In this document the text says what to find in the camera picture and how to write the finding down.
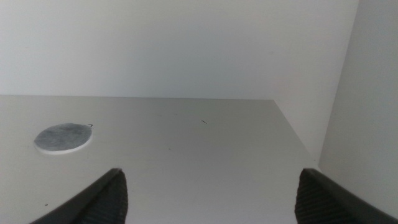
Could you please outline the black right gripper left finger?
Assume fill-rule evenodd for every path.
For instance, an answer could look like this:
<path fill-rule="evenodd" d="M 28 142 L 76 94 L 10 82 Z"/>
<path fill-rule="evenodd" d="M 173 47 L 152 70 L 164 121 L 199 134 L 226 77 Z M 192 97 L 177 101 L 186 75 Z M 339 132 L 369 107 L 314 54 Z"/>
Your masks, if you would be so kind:
<path fill-rule="evenodd" d="M 127 211 L 126 176 L 121 169 L 113 168 L 34 223 L 125 224 Z"/>

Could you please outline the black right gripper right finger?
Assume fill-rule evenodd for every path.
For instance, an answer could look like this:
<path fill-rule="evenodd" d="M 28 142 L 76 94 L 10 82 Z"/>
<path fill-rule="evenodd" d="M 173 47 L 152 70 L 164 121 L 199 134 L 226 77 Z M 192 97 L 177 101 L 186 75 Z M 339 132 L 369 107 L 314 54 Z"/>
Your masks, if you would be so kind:
<path fill-rule="evenodd" d="M 297 189 L 295 217 L 299 224 L 397 224 L 316 169 L 303 169 Z"/>

